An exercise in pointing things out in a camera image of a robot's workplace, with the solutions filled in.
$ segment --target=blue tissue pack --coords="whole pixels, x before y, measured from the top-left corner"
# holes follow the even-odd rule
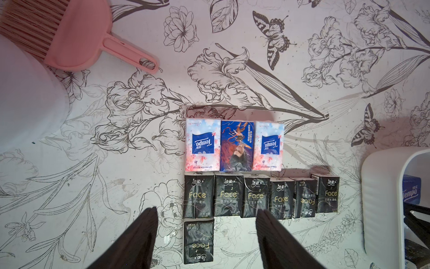
[[[421,199],[421,178],[403,175],[403,202],[419,204]]]

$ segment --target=floral wallpaper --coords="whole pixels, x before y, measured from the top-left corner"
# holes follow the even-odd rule
[[[271,175],[331,172],[341,186],[337,213],[282,224],[327,268],[379,268],[363,249],[360,168],[375,151],[430,145],[428,1],[110,5],[112,32],[160,69],[146,74],[105,53],[88,70],[52,69],[69,96],[67,120],[0,153],[1,268],[86,268],[153,206],[151,268],[190,268],[188,117],[284,123],[284,169]],[[262,268],[255,219],[216,217],[214,243],[214,261],[194,267]]]

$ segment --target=blue tempo box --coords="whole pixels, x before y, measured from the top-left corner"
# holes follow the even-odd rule
[[[403,175],[403,202],[419,204],[421,200],[421,178]]]
[[[221,121],[221,172],[251,171],[253,152],[253,122]]]

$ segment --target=dustpan handle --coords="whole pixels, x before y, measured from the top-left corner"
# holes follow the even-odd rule
[[[110,34],[106,34],[106,37],[102,43],[102,50],[110,53],[127,63],[134,65],[135,67],[142,69],[143,71],[149,74],[155,74],[158,71],[158,62],[148,54],[120,41],[116,37],[113,37]],[[140,60],[145,58],[154,63],[154,69],[148,69],[142,65],[140,65]]]

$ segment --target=anime character illustration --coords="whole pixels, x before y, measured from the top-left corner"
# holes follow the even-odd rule
[[[253,136],[253,122],[221,122],[220,171],[251,171]]]

